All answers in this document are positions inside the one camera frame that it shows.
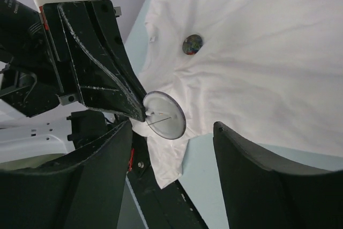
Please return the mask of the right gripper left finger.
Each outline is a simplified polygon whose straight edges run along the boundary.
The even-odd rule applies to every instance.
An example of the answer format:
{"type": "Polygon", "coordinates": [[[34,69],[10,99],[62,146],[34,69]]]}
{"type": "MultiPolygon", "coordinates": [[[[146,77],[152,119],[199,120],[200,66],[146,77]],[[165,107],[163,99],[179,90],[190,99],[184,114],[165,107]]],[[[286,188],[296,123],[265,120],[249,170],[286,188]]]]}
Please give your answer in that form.
{"type": "Polygon", "coordinates": [[[37,168],[1,171],[1,228],[116,228],[132,125],[37,168]]]}

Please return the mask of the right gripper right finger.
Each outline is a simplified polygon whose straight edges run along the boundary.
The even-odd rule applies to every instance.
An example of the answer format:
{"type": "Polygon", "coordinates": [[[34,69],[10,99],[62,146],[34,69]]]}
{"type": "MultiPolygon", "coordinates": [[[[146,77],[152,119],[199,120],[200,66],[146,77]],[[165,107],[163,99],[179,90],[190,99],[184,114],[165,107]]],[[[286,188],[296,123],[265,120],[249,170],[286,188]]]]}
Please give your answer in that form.
{"type": "Polygon", "coordinates": [[[230,228],[342,228],[342,171],[289,160],[222,122],[213,145],[230,228]]]}

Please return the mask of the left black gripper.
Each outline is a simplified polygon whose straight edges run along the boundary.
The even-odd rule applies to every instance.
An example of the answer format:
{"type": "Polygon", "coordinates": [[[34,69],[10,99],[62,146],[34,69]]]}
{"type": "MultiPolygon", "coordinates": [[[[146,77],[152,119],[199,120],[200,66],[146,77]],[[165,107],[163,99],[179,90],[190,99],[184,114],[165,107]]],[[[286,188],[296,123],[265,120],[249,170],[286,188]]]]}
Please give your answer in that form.
{"type": "Polygon", "coordinates": [[[109,0],[45,4],[1,0],[1,99],[27,117],[79,102],[145,121],[136,77],[109,0]]]}

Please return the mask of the white t-shirt garment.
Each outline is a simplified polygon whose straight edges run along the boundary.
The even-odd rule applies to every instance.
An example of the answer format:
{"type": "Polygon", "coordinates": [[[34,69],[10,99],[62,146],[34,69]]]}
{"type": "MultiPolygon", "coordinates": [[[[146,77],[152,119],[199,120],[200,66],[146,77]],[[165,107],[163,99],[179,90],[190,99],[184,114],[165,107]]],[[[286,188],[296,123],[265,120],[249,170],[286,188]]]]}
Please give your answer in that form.
{"type": "Polygon", "coordinates": [[[342,156],[342,0],[151,0],[145,26],[139,80],[187,121],[175,141],[133,124],[159,187],[181,176],[188,141],[216,121],[255,143],[342,156]],[[186,55],[193,34],[203,46],[186,55]]]}

